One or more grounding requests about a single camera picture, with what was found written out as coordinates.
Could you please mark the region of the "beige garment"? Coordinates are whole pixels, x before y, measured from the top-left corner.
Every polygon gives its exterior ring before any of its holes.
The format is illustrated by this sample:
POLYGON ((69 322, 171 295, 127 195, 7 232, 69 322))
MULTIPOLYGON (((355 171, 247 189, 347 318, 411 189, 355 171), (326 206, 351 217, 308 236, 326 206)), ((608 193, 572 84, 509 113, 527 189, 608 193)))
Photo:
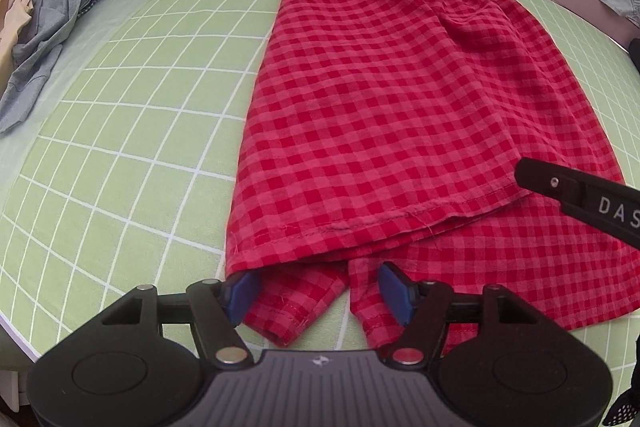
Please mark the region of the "beige garment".
POLYGON ((1 0, 0 91, 4 93, 14 71, 12 51, 20 33, 32 20, 34 0, 1 0))

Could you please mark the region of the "red checkered shorts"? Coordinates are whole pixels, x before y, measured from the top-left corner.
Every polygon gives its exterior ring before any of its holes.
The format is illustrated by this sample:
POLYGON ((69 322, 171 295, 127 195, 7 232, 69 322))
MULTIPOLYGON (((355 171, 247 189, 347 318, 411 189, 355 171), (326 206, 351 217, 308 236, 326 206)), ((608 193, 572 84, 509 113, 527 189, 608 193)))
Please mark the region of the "red checkered shorts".
POLYGON ((348 294, 373 347, 393 261, 462 293, 498 283, 567 329, 638 309, 639 255, 521 188, 530 157, 620 181, 582 87, 515 0, 281 0, 239 156, 226 271, 287 346, 348 294))

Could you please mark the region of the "green grid mat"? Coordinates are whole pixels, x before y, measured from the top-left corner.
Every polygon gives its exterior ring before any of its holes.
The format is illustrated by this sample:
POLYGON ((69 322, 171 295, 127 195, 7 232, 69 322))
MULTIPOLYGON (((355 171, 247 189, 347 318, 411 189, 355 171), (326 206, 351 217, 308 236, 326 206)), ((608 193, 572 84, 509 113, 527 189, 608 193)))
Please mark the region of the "green grid mat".
POLYGON ((102 0, 1 142, 3 366, 138 284, 224 273, 244 117, 280 0, 102 0))

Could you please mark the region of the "grey t-shirt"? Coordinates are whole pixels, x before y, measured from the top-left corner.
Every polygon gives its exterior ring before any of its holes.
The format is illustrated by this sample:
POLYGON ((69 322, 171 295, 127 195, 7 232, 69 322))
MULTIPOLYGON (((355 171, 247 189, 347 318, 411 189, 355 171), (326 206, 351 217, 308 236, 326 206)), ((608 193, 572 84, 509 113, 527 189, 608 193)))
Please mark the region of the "grey t-shirt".
POLYGON ((96 0, 34 0, 32 19, 12 49, 14 71, 1 97, 1 132, 32 113, 80 14, 96 0))

